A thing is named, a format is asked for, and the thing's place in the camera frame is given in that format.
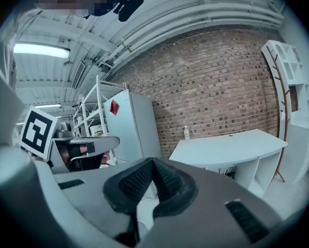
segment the white countertop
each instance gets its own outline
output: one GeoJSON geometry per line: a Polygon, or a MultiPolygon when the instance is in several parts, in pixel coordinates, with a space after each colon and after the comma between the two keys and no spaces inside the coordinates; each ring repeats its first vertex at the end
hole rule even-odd
{"type": "Polygon", "coordinates": [[[208,138],[182,139],[169,160],[190,165],[234,165],[270,156],[286,142],[261,130],[208,138]]]}

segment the ceiling light fixture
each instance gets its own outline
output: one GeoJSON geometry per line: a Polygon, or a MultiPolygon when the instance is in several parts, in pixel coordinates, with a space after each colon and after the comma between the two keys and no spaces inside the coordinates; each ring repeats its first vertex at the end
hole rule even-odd
{"type": "Polygon", "coordinates": [[[45,109],[47,107],[61,107],[61,104],[51,104],[51,105],[36,105],[37,109],[45,109]]]}
{"type": "Polygon", "coordinates": [[[40,54],[67,59],[71,50],[49,44],[20,42],[14,46],[14,53],[40,54]]]}

